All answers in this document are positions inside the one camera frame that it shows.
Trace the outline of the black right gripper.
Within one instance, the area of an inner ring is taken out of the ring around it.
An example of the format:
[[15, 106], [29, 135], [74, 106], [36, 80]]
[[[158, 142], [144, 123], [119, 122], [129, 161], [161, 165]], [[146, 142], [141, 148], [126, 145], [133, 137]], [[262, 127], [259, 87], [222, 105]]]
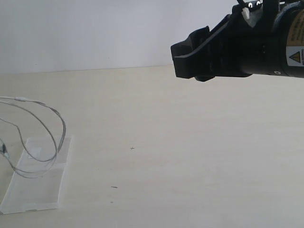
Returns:
[[171, 46], [176, 77], [285, 76], [289, 15], [288, 0], [239, 0], [212, 31], [197, 29]]

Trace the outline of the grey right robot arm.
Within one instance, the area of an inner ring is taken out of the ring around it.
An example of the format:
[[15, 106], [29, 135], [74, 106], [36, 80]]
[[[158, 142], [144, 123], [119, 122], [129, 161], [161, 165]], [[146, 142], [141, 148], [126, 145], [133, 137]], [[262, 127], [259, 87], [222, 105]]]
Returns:
[[205, 82], [215, 77], [304, 76], [304, 3], [240, 0], [213, 29], [203, 27], [171, 46], [175, 75]]

